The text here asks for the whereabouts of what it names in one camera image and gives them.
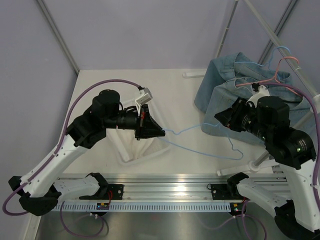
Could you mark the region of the blue wire hanger front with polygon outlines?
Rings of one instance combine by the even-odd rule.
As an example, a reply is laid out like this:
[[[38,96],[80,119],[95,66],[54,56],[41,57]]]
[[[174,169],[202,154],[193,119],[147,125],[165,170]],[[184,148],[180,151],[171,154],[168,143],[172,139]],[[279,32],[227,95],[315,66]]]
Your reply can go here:
[[[218,142],[219,138],[201,132],[201,127],[204,126],[213,128],[219,133],[222,133],[222,137],[220,139],[222,141],[222,149],[220,149],[217,154],[214,153],[214,150],[217,150],[218,148],[214,146],[214,144]],[[169,128],[166,128],[164,131],[172,134],[173,141],[167,140],[164,137],[159,137],[158,139],[182,150],[206,157],[231,161],[240,161],[245,156],[240,149],[235,147],[228,131],[222,129],[219,123],[200,123],[179,131]]]

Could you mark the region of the denim skirt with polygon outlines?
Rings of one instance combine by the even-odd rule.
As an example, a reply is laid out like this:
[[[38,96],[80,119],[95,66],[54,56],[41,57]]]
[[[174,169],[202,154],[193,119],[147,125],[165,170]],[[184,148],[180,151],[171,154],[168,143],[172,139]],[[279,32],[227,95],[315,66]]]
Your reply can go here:
[[[255,79],[250,77],[236,77],[229,80],[224,80],[221,77],[205,77],[194,100],[195,106],[204,113],[204,124],[201,126],[201,130],[214,137],[229,136],[244,143],[263,146],[263,141],[248,132],[235,132],[225,127],[219,130],[215,126],[219,123],[215,114],[230,108],[237,98],[248,100],[253,95],[251,85],[244,85],[244,83],[254,81]],[[267,88],[271,96],[279,97],[288,102],[291,126],[294,126],[310,112],[310,104],[305,98],[299,97],[282,86],[268,85]]]
[[[253,95],[250,84],[236,85],[271,79],[274,74],[274,70],[257,65],[242,52],[214,58],[209,62],[194,104],[206,118],[213,119],[238,97],[249,99]]]

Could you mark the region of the pink wire hanger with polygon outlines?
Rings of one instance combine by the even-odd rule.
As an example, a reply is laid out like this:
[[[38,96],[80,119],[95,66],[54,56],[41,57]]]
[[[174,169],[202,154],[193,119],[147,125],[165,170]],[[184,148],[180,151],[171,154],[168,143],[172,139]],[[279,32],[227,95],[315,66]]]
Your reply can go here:
[[[294,57],[294,56],[285,56],[285,57],[282,57],[278,64],[277,64],[277,67],[276,67],[276,70],[275,70],[275,73],[274,73],[274,76],[272,78],[269,78],[269,79],[265,79],[265,80],[259,80],[257,83],[266,83],[266,82],[270,82],[270,81],[275,81],[276,83],[280,84],[280,81],[278,80],[278,72],[279,72],[279,68],[280,68],[280,65],[281,65],[281,62],[283,60],[293,60],[295,61],[297,64],[299,64],[299,60]],[[246,85],[250,85],[250,84],[253,84],[253,83],[241,83],[241,84],[236,84],[236,87],[240,87],[240,86],[246,86]],[[289,87],[285,87],[287,90],[291,91],[292,93],[300,96],[295,90],[289,88]]]

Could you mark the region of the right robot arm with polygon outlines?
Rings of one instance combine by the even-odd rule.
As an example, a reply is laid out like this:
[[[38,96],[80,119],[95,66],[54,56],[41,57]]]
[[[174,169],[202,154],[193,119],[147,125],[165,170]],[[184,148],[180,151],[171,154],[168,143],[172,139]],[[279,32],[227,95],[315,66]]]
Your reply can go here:
[[[230,197],[244,197],[268,212],[288,238],[318,240],[320,211],[313,183],[316,150],[307,133],[290,126],[289,115],[289,106],[276,96],[261,97],[256,105],[238,98],[230,108],[215,114],[223,126],[246,131],[264,142],[285,175],[291,197],[277,196],[243,172],[228,178],[226,190]]]

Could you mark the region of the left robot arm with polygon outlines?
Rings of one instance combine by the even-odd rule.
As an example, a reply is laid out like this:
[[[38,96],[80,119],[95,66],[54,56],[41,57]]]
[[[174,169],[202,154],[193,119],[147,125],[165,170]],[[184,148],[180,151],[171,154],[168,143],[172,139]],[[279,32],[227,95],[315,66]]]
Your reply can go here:
[[[152,94],[142,88],[135,104],[124,108],[120,94],[103,90],[84,113],[64,130],[56,148],[33,170],[8,181],[25,214],[42,216],[65,200],[111,200],[112,190],[98,172],[84,178],[59,180],[59,176],[77,158],[107,136],[108,129],[131,130],[137,140],[165,136],[165,131],[152,118],[148,102]]]

